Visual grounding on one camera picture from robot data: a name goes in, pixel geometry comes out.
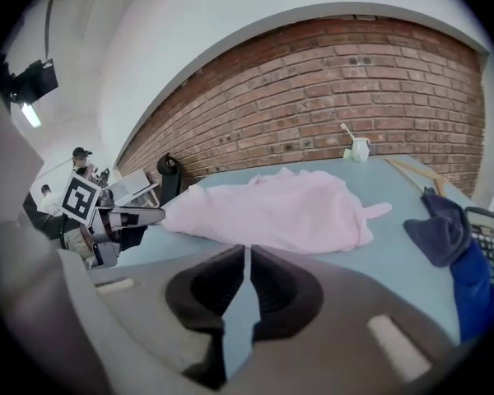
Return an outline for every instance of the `brick wall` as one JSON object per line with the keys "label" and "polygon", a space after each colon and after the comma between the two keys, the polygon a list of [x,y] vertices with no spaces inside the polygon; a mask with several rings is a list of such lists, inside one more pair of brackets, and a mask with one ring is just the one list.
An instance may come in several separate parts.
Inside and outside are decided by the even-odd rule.
{"label": "brick wall", "polygon": [[184,187],[207,174],[342,156],[340,124],[372,154],[411,154],[467,194],[484,111],[478,57],[459,41],[393,20],[317,20],[251,39],[175,90],[124,152],[122,174],[169,151]]}

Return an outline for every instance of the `calculator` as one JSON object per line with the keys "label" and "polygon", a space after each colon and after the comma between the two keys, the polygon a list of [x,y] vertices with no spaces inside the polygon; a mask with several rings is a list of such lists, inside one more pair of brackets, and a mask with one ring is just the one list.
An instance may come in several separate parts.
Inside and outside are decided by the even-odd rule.
{"label": "calculator", "polygon": [[479,244],[491,268],[491,283],[494,285],[494,213],[478,207],[465,208],[472,237]]}

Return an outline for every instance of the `blue table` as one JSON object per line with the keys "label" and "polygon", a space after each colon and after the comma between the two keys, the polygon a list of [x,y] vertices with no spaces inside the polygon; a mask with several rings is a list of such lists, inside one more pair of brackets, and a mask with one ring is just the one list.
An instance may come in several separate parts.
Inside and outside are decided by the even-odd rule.
{"label": "blue table", "polygon": [[[410,156],[394,158],[421,170],[431,171]],[[283,166],[270,165],[212,174],[199,184],[204,188],[222,184],[246,184],[257,174],[276,174]],[[420,201],[421,191],[380,156],[373,156],[366,163],[336,159],[298,162],[285,166],[295,172],[322,170],[344,179],[349,190],[361,199],[364,207],[378,202],[392,204],[390,213],[368,222],[375,236],[370,244],[351,252],[329,253],[315,258],[375,278],[431,317],[454,343],[459,344],[459,322],[450,270],[447,267],[433,267],[403,228],[403,222],[409,218],[429,217]],[[429,179],[407,173],[422,186],[432,186]],[[473,205],[456,187],[447,184],[445,191],[446,196],[459,205]],[[218,245],[219,243],[208,239],[170,233],[162,226],[154,225],[149,227],[138,247],[121,253],[118,266],[177,258]],[[228,374],[232,374],[249,354],[250,340],[245,336],[250,335],[253,324],[259,320],[256,294],[248,279],[245,279],[224,319],[227,329],[224,339],[226,367]]]}

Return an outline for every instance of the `pink cloth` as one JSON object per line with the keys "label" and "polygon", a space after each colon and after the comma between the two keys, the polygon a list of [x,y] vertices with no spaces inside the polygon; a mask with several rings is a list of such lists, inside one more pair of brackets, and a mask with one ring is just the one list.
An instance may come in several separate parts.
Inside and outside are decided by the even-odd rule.
{"label": "pink cloth", "polygon": [[389,203],[362,207],[343,180],[323,171],[299,174],[282,168],[242,185],[197,184],[165,207],[168,231],[224,244],[260,244],[301,254],[348,251],[368,244],[369,219]]}

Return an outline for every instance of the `navy cloth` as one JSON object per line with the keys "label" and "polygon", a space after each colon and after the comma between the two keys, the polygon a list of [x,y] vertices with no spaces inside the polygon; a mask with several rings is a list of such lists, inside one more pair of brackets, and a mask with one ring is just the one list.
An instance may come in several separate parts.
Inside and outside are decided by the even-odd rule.
{"label": "navy cloth", "polygon": [[406,220],[404,229],[435,267],[447,267],[469,247],[470,223],[463,208],[425,188],[422,203],[431,215],[427,220]]}
{"label": "navy cloth", "polygon": [[494,287],[490,264],[472,241],[464,254],[452,265],[455,306],[459,317],[461,342],[479,337],[494,324]]}

